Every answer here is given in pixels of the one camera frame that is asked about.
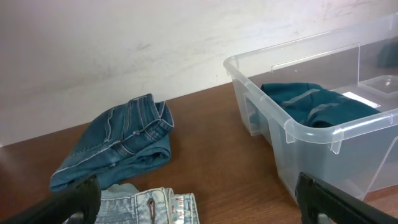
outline jeans waistband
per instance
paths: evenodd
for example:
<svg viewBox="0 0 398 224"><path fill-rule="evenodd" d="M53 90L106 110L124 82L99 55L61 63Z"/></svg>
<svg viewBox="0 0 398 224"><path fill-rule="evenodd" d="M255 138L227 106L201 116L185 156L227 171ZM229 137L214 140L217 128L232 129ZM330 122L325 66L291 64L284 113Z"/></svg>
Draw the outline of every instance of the jeans waistband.
<svg viewBox="0 0 398 224"><path fill-rule="evenodd" d="M139 127L137 127L135 121L140 122ZM169 107L164 101L155 103L152 94L137 97L127 103L123 131L125 139L136 133L145 131L154 139L159 140L172 128L174 128L174 121Z"/></svg>
<svg viewBox="0 0 398 224"><path fill-rule="evenodd" d="M96 223L199 224L193 194L174 195L172 189L158 188L130 197L101 199Z"/></svg>

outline jeans pocket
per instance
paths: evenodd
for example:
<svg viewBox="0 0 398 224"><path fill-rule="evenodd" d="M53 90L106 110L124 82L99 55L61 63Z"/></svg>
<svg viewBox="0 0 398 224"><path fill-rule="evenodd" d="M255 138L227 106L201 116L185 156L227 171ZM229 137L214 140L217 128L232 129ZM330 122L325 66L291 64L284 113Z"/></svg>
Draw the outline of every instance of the jeans pocket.
<svg viewBox="0 0 398 224"><path fill-rule="evenodd" d="M90 123L73 149L72 156L100 148L104 143L109 141L112 131L109 121L113 117L116 108L114 107L105 111Z"/></svg>
<svg viewBox="0 0 398 224"><path fill-rule="evenodd" d="M146 131L141 133L136 132L132 136L127 139L124 139L121 142L123 148L127 149L129 152L135 154L139 152L141 149L153 144L157 140L150 137Z"/></svg>

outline jeans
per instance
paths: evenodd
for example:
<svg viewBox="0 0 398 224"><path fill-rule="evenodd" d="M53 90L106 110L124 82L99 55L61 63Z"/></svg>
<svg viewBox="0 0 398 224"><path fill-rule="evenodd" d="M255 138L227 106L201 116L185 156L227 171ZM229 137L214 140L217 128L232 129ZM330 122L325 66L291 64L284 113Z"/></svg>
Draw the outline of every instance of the jeans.
<svg viewBox="0 0 398 224"><path fill-rule="evenodd" d="M114 185L102 191L95 223L199 224L193 194L175 195L172 189L163 187L133 194L134 186L126 185Z"/></svg>
<svg viewBox="0 0 398 224"><path fill-rule="evenodd" d="M173 127L166 103L154 103L151 94L105 111L51 176L50 190L94 174L106 189L164 165L171 156L168 133Z"/></svg>

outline clear plastic storage bin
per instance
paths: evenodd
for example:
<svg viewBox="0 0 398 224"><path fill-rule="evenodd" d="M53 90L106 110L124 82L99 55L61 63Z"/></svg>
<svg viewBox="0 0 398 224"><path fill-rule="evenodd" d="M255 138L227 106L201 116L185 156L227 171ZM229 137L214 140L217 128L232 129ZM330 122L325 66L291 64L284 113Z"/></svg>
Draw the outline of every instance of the clear plastic storage bin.
<svg viewBox="0 0 398 224"><path fill-rule="evenodd" d="M278 175L293 197L300 171L361 200L398 184L396 43L393 14L225 60L242 121L272 144ZM380 113L329 128L303 126L259 88L293 82L319 84Z"/></svg>

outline blue denim jeans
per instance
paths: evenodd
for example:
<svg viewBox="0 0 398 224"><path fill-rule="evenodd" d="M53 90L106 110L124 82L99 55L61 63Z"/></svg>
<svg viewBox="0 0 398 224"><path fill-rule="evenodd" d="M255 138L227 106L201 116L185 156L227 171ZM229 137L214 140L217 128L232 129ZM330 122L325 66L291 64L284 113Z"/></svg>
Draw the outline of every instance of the blue denim jeans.
<svg viewBox="0 0 398 224"><path fill-rule="evenodd" d="M101 194L96 223L199 224L193 194L175 195L163 187L138 192L131 184L114 185Z"/></svg>
<svg viewBox="0 0 398 224"><path fill-rule="evenodd" d="M94 174L106 189L164 165L171 156L168 133L173 127L166 103L154 103L151 94L105 111L51 176L50 190Z"/></svg>

